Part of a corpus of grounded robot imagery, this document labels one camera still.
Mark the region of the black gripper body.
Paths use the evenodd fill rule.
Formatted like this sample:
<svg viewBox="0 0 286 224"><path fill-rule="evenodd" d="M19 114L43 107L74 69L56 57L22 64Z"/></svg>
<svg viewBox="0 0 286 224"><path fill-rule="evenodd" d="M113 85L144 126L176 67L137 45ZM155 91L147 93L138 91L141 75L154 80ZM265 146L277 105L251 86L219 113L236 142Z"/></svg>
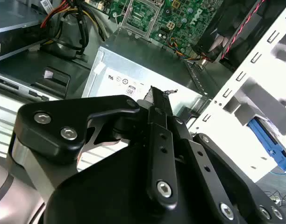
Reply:
<svg viewBox="0 0 286 224"><path fill-rule="evenodd" d="M175 149L177 205L165 210L147 196L147 152L128 146L64 181L52 194L46 224L201 224L200 186Z"/></svg>

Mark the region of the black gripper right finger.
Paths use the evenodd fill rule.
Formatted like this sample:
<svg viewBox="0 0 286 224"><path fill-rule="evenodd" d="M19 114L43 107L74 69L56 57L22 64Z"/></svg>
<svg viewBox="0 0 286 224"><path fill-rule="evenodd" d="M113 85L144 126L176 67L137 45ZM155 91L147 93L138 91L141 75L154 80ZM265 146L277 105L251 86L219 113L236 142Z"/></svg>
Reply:
<svg viewBox="0 0 286 224"><path fill-rule="evenodd" d="M175 149L184 156L200 186L206 217L203 224L286 224L286 216L207 135L194 137L182 120L172 114L169 95L164 93L168 126L172 128Z"/></svg>

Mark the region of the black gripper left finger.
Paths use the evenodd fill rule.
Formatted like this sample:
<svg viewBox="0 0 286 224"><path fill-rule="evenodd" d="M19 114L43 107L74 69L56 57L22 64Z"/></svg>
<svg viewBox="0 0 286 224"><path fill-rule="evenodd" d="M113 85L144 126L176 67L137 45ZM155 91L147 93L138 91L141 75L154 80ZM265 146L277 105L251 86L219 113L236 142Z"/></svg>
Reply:
<svg viewBox="0 0 286 224"><path fill-rule="evenodd" d="M169 91L152 86L144 99L126 95L32 103L14 125L14 160L28 173L45 201L77 173L78 157L120 141L147 152L143 188L152 202L172 210L178 201Z"/></svg>

